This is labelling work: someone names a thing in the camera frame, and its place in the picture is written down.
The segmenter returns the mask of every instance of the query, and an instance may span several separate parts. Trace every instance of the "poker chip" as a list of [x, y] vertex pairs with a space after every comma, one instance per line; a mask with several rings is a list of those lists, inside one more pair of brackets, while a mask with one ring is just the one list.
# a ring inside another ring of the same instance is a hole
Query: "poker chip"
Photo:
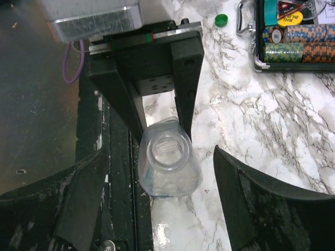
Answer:
[[267, 63], [299, 63], [303, 55], [303, 43], [266, 43], [264, 47]]
[[283, 30], [279, 26], [268, 26], [263, 31], [264, 43], [282, 43]]
[[[326, 25], [287, 26], [284, 30], [283, 42], [284, 43], [324, 42], [326, 35], [327, 35]], [[332, 31], [329, 33], [329, 37], [332, 38], [333, 35], [335, 35], [335, 30], [334, 34], [332, 34]]]
[[331, 43], [305, 43], [303, 63], [333, 62]]
[[327, 62], [335, 63], [335, 43], [327, 43]]
[[335, 25], [326, 25], [325, 42], [335, 42]]
[[290, 26], [290, 25], [296, 26], [296, 25], [300, 25], [303, 19], [304, 19], [304, 15], [301, 12], [294, 12], [293, 14], [289, 16], [279, 19], [278, 25], [283, 28], [285, 28], [286, 26]]

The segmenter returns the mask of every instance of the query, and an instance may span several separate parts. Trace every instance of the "clear plastic bottle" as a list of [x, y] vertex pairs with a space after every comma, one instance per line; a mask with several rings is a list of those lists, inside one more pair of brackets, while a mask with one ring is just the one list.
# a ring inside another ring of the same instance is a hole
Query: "clear plastic bottle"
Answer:
[[140, 144], [138, 173], [141, 186], [153, 197], [192, 194], [203, 174], [192, 143], [176, 117], [148, 127]]

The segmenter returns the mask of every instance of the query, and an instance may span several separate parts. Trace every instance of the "bottle cap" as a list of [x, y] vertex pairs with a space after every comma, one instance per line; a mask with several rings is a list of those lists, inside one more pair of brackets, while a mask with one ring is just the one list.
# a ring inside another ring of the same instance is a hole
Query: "bottle cap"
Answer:
[[226, 26], [228, 22], [228, 16], [226, 14], [219, 14], [215, 17], [215, 25], [217, 27]]

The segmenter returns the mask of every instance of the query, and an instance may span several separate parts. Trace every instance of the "yellow sticker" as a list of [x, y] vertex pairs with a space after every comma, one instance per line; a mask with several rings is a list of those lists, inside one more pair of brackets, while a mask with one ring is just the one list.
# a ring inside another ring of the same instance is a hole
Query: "yellow sticker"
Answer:
[[301, 12], [294, 12], [293, 14], [279, 20], [278, 25], [282, 28], [288, 25], [300, 25], [303, 19], [304, 19], [304, 15]]

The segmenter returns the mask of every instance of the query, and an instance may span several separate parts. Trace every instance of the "marble countertop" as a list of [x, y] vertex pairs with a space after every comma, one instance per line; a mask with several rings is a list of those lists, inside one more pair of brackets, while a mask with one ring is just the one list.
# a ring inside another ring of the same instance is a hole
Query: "marble countertop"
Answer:
[[[253, 70], [250, 37], [237, 37], [239, 0], [174, 0], [175, 19], [203, 24], [205, 58], [193, 117], [204, 182], [191, 196], [152, 202], [155, 250], [229, 251], [213, 169], [215, 145], [289, 184], [335, 194], [335, 74]], [[243, 18], [252, 21], [252, 5]], [[214, 26], [218, 13], [227, 26]], [[143, 100], [148, 124], [176, 116], [174, 93]]]

